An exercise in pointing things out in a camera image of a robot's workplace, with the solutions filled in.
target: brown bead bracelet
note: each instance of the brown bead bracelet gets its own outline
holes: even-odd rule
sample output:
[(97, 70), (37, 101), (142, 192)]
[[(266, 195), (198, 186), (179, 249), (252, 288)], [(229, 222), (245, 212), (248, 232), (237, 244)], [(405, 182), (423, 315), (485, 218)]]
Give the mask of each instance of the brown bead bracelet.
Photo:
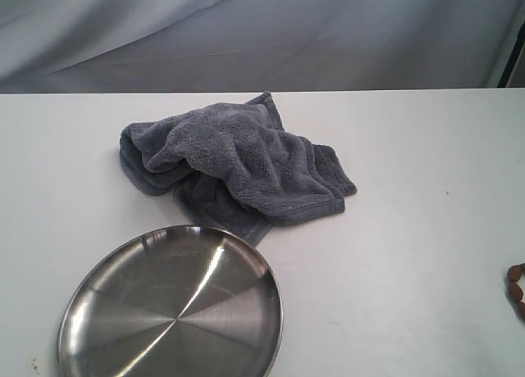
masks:
[(516, 302), (519, 309), (519, 314), (525, 320), (525, 303), (523, 300), (523, 290), (518, 285), (518, 281), (522, 275), (525, 274), (525, 264), (514, 265), (509, 268), (507, 272), (507, 279), (509, 280), (509, 296)]

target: metal plate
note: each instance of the metal plate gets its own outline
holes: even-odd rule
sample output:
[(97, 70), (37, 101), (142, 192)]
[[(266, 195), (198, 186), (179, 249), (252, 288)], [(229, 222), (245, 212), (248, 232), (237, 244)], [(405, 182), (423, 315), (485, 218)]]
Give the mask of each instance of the metal plate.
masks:
[(176, 226), (133, 239), (96, 266), (66, 310), (67, 377), (261, 377), (281, 340), (270, 266), (219, 229)]

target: gray fabric backdrop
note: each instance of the gray fabric backdrop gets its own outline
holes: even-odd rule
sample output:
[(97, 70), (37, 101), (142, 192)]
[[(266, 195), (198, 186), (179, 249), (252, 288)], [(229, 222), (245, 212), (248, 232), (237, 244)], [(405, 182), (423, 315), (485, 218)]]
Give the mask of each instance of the gray fabric backdrop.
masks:
[(0, 90), (476, 88), (522, 3), (0, 0)]

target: table surface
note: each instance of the table surface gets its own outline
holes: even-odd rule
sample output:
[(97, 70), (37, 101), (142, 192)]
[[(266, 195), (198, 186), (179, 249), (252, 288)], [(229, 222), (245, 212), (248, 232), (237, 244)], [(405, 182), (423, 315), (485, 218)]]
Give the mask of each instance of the table surface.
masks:
[[(121, 129), (253, 96), (0, 96), (1, 375), (58, 375), (58, 326), (89, 270), (188, 222), (121, 173)], [(359, 192), (258, 246), (285, 309), (270, 376), (523, 376), (504, 275), (525, 262), (525, 89), (274, 97)]]

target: towel fold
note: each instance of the towel fold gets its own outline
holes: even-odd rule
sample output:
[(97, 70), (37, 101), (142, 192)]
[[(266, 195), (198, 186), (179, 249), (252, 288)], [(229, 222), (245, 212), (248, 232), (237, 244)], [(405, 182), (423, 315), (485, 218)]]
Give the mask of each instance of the towel fold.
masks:
[(344, 211), (344, 197), (357, 191), (332, 148), (284, 131), (270, 93), (128, 125), (121, 167), (146, 194), (176, 186), (193, 222), (253, 245), (273, 225)]

